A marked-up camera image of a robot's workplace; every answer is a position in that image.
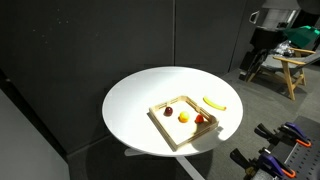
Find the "table top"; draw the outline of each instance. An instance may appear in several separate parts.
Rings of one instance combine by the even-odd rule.
[[[173,151],[148,116],[149,108],[186,95],[219,120],[216,129]],[[217,110],[203,101],[209,97],[227,107]],[[152,155],[189,156],[217,147],[239,127],[243,107],[236,91],[210,73],[177,66],[158,67],[134,73],[106,95],[102,114],[110,132],[125,145]]]

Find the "black wall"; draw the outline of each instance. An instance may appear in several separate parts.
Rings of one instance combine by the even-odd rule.
[[[171,65],[223,74],[243,58],[233,53],[246,0],[1,5],[0,69],[67,153],[110,134],[101,106],[122,78]]]

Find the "tray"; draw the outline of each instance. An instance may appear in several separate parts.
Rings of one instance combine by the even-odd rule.
[[[164,115],[164,110],[168,106],[173,109],[173,113],[169,117]],[[178,119],[182,111],[187,111],[190,115],[186,123],[181,123]],[[150,107],[149,113],[151,120],[173,151],[177,151],[181,146],[215,129],[219,124],[213,115],[199,107],[188,96],[179,96]],[[203,123],[194,122],[198,114],[204,117]]]

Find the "table base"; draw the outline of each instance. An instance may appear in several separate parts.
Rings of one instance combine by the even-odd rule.
[[[145,154],[143,152],[137,151],[132,148],[128,148],[125,150],[124,154],[126,156],[137,156]],[[184,157],[184,156],[177,156],[175,157],[176,160],[180,163],[180,165],[187,171],[187,173],[192,177],[194,180],[205,180],[201,174],[192,166],[192,164]]]

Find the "wooden chair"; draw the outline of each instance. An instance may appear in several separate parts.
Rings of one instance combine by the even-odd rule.
[[[294,51],[294,57],[286,58],[283,56],[268,56],[253,73],[248,82],[250,82],[257,73],[266,73],[272,77],[285,82],[291,100],[295,100],[293,90],[299,85],[306,85],[306,77],[303,68],[320,60],[320,52],[304,49],[290,48]]]

